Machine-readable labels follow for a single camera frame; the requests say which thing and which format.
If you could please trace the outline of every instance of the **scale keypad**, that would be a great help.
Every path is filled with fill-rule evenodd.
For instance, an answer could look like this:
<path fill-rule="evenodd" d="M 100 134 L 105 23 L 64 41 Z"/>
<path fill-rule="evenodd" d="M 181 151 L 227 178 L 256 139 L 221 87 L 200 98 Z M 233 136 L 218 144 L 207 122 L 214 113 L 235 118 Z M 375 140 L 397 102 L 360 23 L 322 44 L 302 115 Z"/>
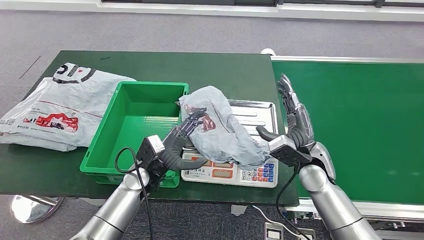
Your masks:
<path fill-rule="evenodd" d="M 241 180 L 251 182 L 274 182 L 275 168 L 273 163 L 267 163 L 262 167 L 253 169 L 252 171 L 241 171 Z"/>

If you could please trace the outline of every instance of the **black cable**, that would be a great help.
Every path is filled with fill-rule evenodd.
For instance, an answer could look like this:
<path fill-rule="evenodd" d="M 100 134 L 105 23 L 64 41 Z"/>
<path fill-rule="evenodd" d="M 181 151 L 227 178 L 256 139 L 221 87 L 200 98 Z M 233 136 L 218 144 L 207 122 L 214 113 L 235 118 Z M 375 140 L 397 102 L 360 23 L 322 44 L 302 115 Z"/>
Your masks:
<path fill-rule="evenodd" d="M 281 190 L 279 191 L 279 193 L 277 195 L 277 199 L 275 200 L 275 206 L 277 208 L 277 212 L 282 217 L 282 219 L 284 219 L 292 228 L 294 228 L 297 232 L 299 232 L 300 235 L 304 236 L 307 240 L 311 240 L 308 236 L 306 236 L 303 232 L 301 232 L 291 221 L 289 221 L 283 215 L 283 213 L 280 211 L 280 206 L 279 206 L 281 194 L 283 194 L 284 190 L 286 190 L 286 188 L 293 182 L 293 179 L 295 179 L 296 174 L 298 174 L 300 166 L 301 166 L 300 162 L 297 162 L 297 165 L 294 166 L 293 175 L 291 175 L 291 177 L 288 179 L 288 181 L 284 184 L 284 186 L 282 186 Z"/>
<path fill-rule="evenodd" d="M 122 170 L 118 166 L 118 159 L 119 159 L 120 155 L 123 153 L 123 151 L 125 151 L 125 150 L 129 150 L 132 154 L 132 159 L 134 160 L 134 168 L 133 169 Z M 139 168 L 140 168 L 140 165 L 137 163 L 136 153 L 134 152 L 134 150 L 131 147 L 126 146 L 126 147 L 122 148 L 118 152 L 118 154 L 116 155 L 116 157 L 115 157 L 115 169 L 118 172 L 120 172 L 122 174 L 128 174 L 128 173 L 131 173 L 135 170 L 135 172 L 137 173 L 137 177 L 138 177 L 138 180 L 140 181 L 141 188 L 142 188 L 143 195 L 144 195 L 144 200 L 146 202 L 146 207 L 147 207 L 148 225 L 150 227 L 150 239 L 153 240 L 152 213 L 151 213 L 151 209 L 150 209 L 150 205 L 149 205 L 149 200 L 147 198 L 146 188 L 145 188 L 145 185 L 143 184 L 143 179 L 142 179 L 142 175 L 140 174 Z"/>

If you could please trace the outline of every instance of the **white wall baseboard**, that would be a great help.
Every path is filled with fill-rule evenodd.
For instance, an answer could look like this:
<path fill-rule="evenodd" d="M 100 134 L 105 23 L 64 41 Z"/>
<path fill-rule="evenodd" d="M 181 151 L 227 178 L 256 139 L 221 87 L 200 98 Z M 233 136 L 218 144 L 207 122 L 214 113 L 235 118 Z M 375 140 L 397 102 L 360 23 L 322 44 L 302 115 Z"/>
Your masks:
<path fill-rule="evenodd" d="M 277 7 L 265 7 L 111 3 L 101 0 L 0 0 L 0 9 L 424 22 L 424 7 L 375 8 L 370 5 L 285 3 Z"/>

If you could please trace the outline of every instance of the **digital weighing scale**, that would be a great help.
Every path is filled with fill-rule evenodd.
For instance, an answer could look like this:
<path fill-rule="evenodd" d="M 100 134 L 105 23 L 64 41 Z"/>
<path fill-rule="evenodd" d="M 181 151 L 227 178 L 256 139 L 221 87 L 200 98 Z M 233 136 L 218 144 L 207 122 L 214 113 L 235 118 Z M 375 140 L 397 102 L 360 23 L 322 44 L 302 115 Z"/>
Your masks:
<path fill-rule="evenodd" d="M 256 131 L 257 126 L 269 132 L 278 133 L 276 106 L 272 102 L 228 100 L 232 114 L 246 128 L 253 139 L 261 144 L 267 143 Z M 195 148 L 184 148 L 182 158 L 194 160 L 202 155 Z M 258 188 L 274 188 L 278 181 L 278 161 L 271 157 L 263 166 L 252 171 L 241 170 L 233 163 L 207 161 L 201 168 L 182 170 L 184 181 L 211 184 L 228 184 Z"/>

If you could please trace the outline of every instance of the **crumpled plastic bag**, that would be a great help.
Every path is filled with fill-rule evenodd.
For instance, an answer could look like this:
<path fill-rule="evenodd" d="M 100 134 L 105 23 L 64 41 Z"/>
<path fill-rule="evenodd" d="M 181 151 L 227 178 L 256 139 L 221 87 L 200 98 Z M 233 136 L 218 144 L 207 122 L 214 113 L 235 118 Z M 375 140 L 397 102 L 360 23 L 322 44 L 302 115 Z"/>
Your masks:
<path fill-rule="evenodd" d="M 203 122 L 190 135 L 195 148 L 215 163 L 235 163 L 243 170 L 261 166 L 270 158 L 269 147 L 259 144 L 233 115 L 224 94 L 213 86 L 179 98 L 181 118 L 207 108 Z"/>
<path fill-rule="evenodd" d="M 121 81 L 135 80 L 65 63 L 0 118 L 0 143 L 63 152 L 88 147 Z"/>

